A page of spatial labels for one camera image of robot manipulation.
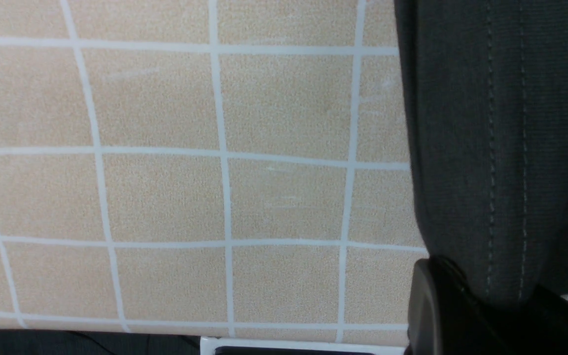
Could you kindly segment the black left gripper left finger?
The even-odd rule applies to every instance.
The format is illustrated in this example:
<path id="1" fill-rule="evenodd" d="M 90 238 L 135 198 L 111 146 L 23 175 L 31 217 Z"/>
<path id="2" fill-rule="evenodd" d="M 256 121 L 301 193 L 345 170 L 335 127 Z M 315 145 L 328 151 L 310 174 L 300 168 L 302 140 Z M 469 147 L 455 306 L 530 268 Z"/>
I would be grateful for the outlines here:
<path id="1" fill-rule="evenodd" d="M 509 355 L 453 265 L 422 258 L 413 266 L 406 355 Z"/>

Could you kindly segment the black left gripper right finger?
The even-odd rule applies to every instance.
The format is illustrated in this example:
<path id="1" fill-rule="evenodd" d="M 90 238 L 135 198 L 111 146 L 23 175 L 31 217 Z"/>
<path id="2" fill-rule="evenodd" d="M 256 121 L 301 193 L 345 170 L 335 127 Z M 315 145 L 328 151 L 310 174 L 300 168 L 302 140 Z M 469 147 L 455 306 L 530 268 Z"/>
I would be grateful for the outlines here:
<path id="1" fill-rule="evenodd" d="M 568 301 L 538 286 L 521 307 L 483 308 L 505 355 L 568 355 Z"/>

